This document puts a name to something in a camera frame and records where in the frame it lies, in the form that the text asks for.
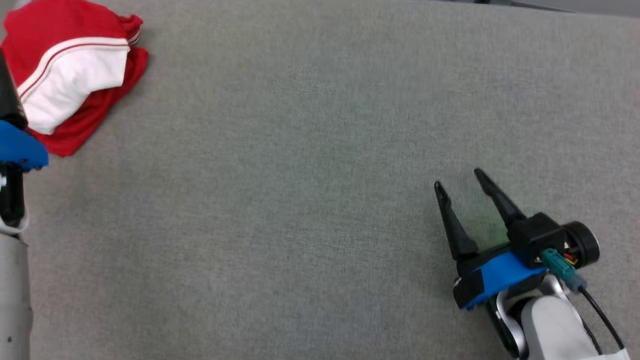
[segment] gray fabric surface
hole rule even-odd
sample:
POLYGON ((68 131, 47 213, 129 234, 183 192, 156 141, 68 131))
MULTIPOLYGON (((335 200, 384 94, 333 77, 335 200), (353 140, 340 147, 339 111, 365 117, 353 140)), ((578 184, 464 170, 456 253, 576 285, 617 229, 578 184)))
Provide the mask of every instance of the gray fabric surface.
POLYGON ((145 20, 152 58, 76 156, 27 178, 34 359, 505 359, 455 306, 433 196, 441 179, 470 235, 503 241, 476 166, 593 228, 582 273, 640 356, 638 20, 104 4, 145 20))

